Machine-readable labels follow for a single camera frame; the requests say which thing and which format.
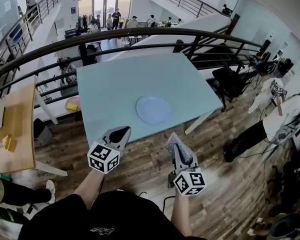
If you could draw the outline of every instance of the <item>black pants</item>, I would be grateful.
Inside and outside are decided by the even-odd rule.
[[[113,22],[112,22],[112,30],[113,29],[117,29],[118,28],[118,24],[119,24],[119,20],[113,20]]]
[[[37,6],[37,4],[34,4],[34,5],[32,5],[32,6],[29,6],[29,10],[31,10],[33,7],[35,7],[35,6]],[[29,13],[29,15],[28,15],[28,19],[29,18],[31,18],[31,14],[32,13],[34,13],[34,15],[35,16],[37,16],[38,15],[38,9],[36,8],[36,9],[34,9],[33,11],[31,11],[30,13]]]
[[[257,122],[235,138],[229,146],[224,148],[224,159],[228,163],[232,162],[237,156],[240,156],[246,150],[251,149],[266,137],[267,134],[263,121]]]
[[[49,202],[51,199],[51,192],[48,189],[39,188],[33,190],[26,186],[18,185],[0,179],[3,183],[4,195],[1,203],[6,203],[12,206],[24,206],[26,204],[39,204]]]

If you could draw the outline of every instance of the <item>table top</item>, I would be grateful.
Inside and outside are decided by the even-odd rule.
[[[3,124],[0,128],[0,174],[35,167],[33,142],[33,111],[35,84],[25,86],[2,98]],[[10,135],[15,140],[13,152],[3,147],[3,138]]]
[[[183,53],[116,59],[77,69],[78,89],[89,145],[109,129],[130,126],[130,142],[190,121],[222,107],[217,95]],[[142,121],[136,104],[144,95],[161,97],[168,121]]]

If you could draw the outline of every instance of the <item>glass door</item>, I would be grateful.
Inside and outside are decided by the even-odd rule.
[[[113,14],[116,10],[117,0],[94,0],[94,17],[100,15],[101,28],[107,27],[108,14]]]
[[[105,0],[94,0],[94,17],[100,15],[101,28],[105,27]]]
[[[108,14],[113,14],[116,10],[116,0],[106,0],[105,20],[107,21]]]

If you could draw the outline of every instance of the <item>black chair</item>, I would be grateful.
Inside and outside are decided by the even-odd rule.
[[[229,102],[232,102],[233,98],[237,98],[244,93],[251,78],[255,77],[258,72],[248,72],[238,74],[235,71],[227,67],[222,67],[212,72],[215,81],[218,85],[214,84],[214,80],[210,80],[209,84],[216,90],[216,94],[220,95],[223,103],[222,112],[227,108],[225,97],[229,98]]]

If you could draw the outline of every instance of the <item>black shirt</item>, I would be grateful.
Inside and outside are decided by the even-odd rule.
[[[99,18],[95,19],[95,24],[98,26],[98,29],[101,31],[101,24]]]
[[[111,191],[101,194],[90,210],[76,194],[49,205],[23,225],[18,239],[155,240],[158,237],[185,239],[152,201]]]
[[[114,21],[119,21],[119,17],[121,17],[121,13],[120,12],[114,12],[112,13],[112,18]]]

